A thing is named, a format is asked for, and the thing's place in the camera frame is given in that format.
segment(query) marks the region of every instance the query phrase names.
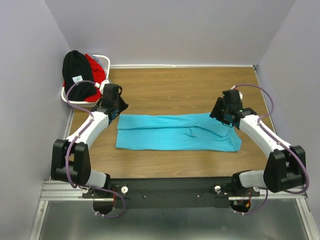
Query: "laundry basket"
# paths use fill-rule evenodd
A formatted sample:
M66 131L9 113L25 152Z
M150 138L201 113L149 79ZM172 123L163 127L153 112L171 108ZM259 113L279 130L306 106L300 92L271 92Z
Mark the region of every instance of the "laundry basket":
M93 55L96 58L98 58L103 66L104 74L105 74L105 80L103 82L111 83L109 80L109 72L110 72L110 59L103 55ZM65 93L65 87L62 87L61 91L61 98L63 101L67 102L66 100L66 93ZM69 101L70 103L77 105L81 108L93 108L96 103L98 102L89 102L89 101Z

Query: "metal floor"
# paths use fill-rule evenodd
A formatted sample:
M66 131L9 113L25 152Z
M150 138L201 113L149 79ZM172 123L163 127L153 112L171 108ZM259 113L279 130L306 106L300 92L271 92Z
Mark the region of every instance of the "metal floor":
M252 208L262 202L252 201ZM307 240L296 199L269 199L253 215L222 208L128 209L95 216L91 201L49 201L41 240Z

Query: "black beanie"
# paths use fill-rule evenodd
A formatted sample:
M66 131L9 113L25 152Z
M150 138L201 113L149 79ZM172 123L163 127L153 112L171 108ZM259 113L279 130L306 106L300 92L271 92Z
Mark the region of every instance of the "black beanie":
M63 60L62 76L64 78L64 91L67 91L71 86L82 80L94 82L90 63L87 58L77 50L68 52ZM71 101L84 101L85 98L96 94L96 88L93 84L82 83L75 86L69 94Z

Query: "black metal base plate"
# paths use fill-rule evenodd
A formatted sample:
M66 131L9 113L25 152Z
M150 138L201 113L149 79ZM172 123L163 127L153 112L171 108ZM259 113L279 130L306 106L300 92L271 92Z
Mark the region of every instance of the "black metal base plate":
M179 178L113 178L112 188L125 198L127 208L229 208L229 197L234 196L226 187L231 177L179 177ZM216 193L215 186L221 186ZM122 187L128 187L126 194ZM253 196L259 194L251 191ZM98 190L83 195L83 198L113 198L113 194ZM122 208L122 201L116 197L115 207Z

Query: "gray wall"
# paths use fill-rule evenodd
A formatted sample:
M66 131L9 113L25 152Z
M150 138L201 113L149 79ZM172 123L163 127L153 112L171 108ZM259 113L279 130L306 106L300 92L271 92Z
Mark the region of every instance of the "gray wall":
M257 64L295 0L46 0L71 49L111 64Z
M0 239L29 239L69 115L59 92L70 49L43 0L0 1L0 45Z
M297 0L258 66L277 133L306 151L308 204L320 227L320 1Z

